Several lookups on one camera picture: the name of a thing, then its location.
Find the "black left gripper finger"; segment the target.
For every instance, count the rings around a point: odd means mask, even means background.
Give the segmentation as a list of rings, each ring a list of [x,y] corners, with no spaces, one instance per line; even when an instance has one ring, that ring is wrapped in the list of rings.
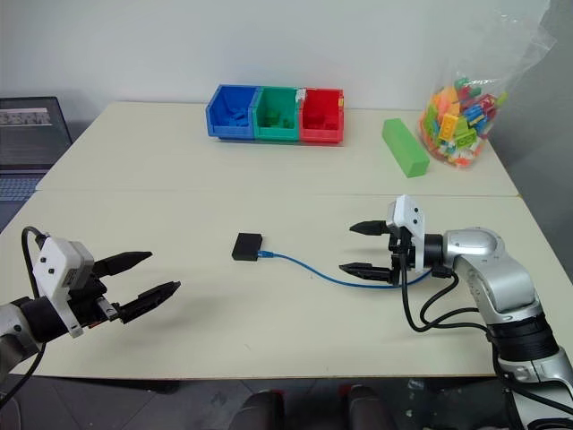
[[[140,262],[150,258],[152,252],[131,251],[109,256],[94,262],[92,273],[96,277],[114,276],[130,270]]]
[[[118,307],[119,319],[127,324],[141,317],[167,301],[180,286],[180,281],[169,281],[139,294],[131,302]]]

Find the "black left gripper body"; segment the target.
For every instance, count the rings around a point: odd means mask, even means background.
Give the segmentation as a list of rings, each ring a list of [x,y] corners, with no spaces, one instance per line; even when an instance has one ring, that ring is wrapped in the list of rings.
[[[119,305],[106,300],[107,287],[100,280],[113,275],[108,270],[94,270],[80,288],[69,291],[68,305],[82,328],[120,318]]]

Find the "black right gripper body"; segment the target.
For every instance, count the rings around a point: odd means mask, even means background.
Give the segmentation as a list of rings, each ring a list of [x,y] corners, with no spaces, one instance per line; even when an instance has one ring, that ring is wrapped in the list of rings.
[[[387,225],[389,233],[389,251],[391,252],[390,283],[401,286],[403,271],[408,271],[415,261],[415,247],[412,245],[412,234],[405,227]]]

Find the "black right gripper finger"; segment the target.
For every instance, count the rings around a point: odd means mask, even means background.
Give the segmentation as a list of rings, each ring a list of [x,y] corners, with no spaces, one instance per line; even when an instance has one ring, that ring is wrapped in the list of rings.
[[[392,269],[373,266],[370,263],[351,262],[338,266],[345,273],[362,280],[383,282],[387,284],[395,283],[395,272]]]
[[[349,228],[350,231],[366,236],[382,236],[389,233],[385,220],[366,220]]]

